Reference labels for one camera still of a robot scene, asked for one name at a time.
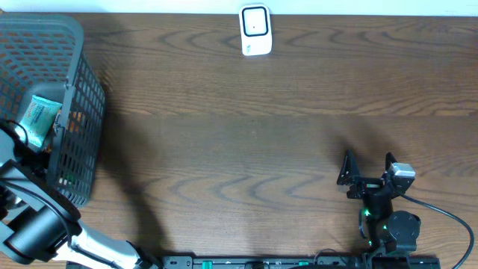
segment silver metal part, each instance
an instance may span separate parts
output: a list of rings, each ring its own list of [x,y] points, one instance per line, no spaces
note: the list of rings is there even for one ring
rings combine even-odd
[[[394,171],[394,176],[415,177],[415,170],[410,164],[393,163],[391,169]]]

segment gray plastic basket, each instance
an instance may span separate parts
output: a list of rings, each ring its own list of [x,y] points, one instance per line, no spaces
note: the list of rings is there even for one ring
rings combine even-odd
[[[68,16],[0,15],[0,118],[20,122],[33,94],[62,102],[46,182],[76,206],[90,198],[105,92]]]

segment green connector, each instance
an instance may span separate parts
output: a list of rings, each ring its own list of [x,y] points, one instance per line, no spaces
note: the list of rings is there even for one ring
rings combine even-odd
[[[202,262],[202,269],[212,269],[212,262]]]

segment black square outline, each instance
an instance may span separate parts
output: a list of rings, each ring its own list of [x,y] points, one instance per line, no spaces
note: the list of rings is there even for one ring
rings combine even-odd
[[[247,34],[247,32],[246,32],[246,20],[244,19],[244,11],[249,10],[249,9],[262,9],[264,11],[264,18],[266,20],[266,32],[265,33],[263,33],[263,34]],[[264,36],[267,33],[269,33],[269,24],[267,23],[267,10],[265,9],[265,7],[246,7],[242,10],[241,15],[242,15],[242,31],[244,31],[244,34],[246,35],[246,37],[260,37],[260,36]]]

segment table surface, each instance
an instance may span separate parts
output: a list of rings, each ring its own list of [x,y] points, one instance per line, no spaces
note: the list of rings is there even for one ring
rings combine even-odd
[[[108,92],[88,225],[156,255],[357,253],[361,201],[335,185],[353,149],[366,176],[412,164],[407,194],[478,231],[477,18],[273,16],[272,53],[245,58],[237,16],[73,16]],[[417,253],[465,252],[456,221],[394,209],[420,216]]]

